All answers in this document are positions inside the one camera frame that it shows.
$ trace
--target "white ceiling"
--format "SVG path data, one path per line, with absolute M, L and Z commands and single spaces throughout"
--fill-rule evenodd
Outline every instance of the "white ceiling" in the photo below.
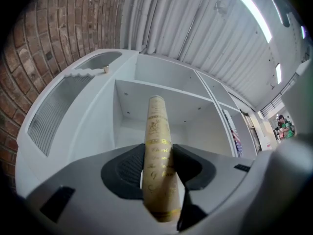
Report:
M 290 14 L 285 28 L 271 0 L 253 0 L 272 33 L 268 44 L 255 18 L 240 0 L 166 0 L 158 24 L 156 53 L 208 72 L 257 107 L 277 86 L 275 66 L 282 66 L 283 81 L 300 64 L 301 30 Z M 128 48 L 130 14 L 134 0 L 126 0 L 121 45 Z M 131 49 L 135 49 L 140 11 L 138 0 Z M 158 0 L 152 0 L 143 38 L 147 45 Z

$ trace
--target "railing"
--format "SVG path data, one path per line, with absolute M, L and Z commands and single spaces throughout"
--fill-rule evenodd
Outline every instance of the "railing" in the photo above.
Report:
M 298 76 L 299 75 L 295 73 L 281 92 L 261 110 L 263 116 L 266 116 L 271 110 L 275 109 L 282 102 L 282 95 L 295 84 Z

